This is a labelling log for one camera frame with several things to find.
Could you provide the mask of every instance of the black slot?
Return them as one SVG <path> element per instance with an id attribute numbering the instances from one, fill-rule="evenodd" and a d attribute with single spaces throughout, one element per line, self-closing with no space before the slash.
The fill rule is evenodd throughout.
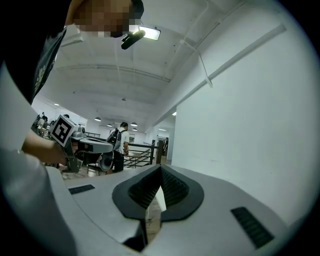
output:
<path id="1" fill-rule="evenodd" d="M 73 194 L 78 194 L 78 193 L 85 192 L 88 190 L 93 190 L 94 188 L 95 188 L 94 186 L 89 184 L 89 185 L 83 185 L 83 186 L 69 188 L 69 191 L 70 191 L 70 194 L 73 195 Z"/>
<path id="2" fill-rule="evenodd" d="M 245 207 L 231 210 L 244 232 L 248 235 L 255 248 L 269 243 L 274 236 Z"/>

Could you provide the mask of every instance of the ceiling light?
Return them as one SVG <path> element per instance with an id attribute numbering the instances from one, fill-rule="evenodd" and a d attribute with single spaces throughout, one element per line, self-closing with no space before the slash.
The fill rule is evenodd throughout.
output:
<path id="1" fill-rule="evenodd" d="M 151 28 L 151 27 L 145 27 L 145 26 L 134 26 L 132 27 L 132 29 L 130 30 L 132 33 L 135 33 L 139 30 L 144 30 L 145 31 L 145 35 L 144 38 L 149 38 L 152 40 L 158 40 L 161 31 L 155 28 Z"/>

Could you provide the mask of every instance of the black pants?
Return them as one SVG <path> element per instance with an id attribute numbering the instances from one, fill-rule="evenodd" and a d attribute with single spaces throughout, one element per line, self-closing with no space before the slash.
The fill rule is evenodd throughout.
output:
<path id="1" fill-rule="evenodd" d="M 123 154 L 119 153 L 118 151 L 113 151 L 113 163 L 111 166 L 114 166 L 114 172 L 121 172 L 124 170 L 124 162 L 125 162 L 125 157 Z"/>

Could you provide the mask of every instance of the man with backpack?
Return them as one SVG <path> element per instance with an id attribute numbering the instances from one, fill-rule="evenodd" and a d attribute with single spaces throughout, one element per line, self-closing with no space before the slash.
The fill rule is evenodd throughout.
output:
<path id="1" fill-rule="evenodd" d="M 128 153 L 129 132 L 128 123 L 122 122 L 120 127 L 111 131 L 107 142 L 114 145 L 113 147 L 113 163 L 114 173 L 124 170 L 125 154 Z"/>

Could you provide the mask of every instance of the person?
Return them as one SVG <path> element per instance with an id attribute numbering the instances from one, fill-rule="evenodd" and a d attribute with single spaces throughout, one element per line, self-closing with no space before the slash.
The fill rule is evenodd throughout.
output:
<path id="1" fill-rule="evenodd" d="M 1 15 L 4 26 L 0 64 L 31 104 L 53 68 L 67 26 L 120 37 L 144 12 L 142 0 L 8 1 Z M 29 130 L 22 150 L 45 163 L 66 165 L 62 147 Z"/>
<path id="2" fill-rule="evenodd" d="M 114 173 L 124 170 L 125 155 L 129 153 L 128 143 L 130 141 L 127 122 L 122 122 L 120 127 L 117 129 L 119 130 L 119 133 L 121 133 L 121 142 L 120 147 L 113 151 L 113 163 L 111 169 L 114 166 Z"/>

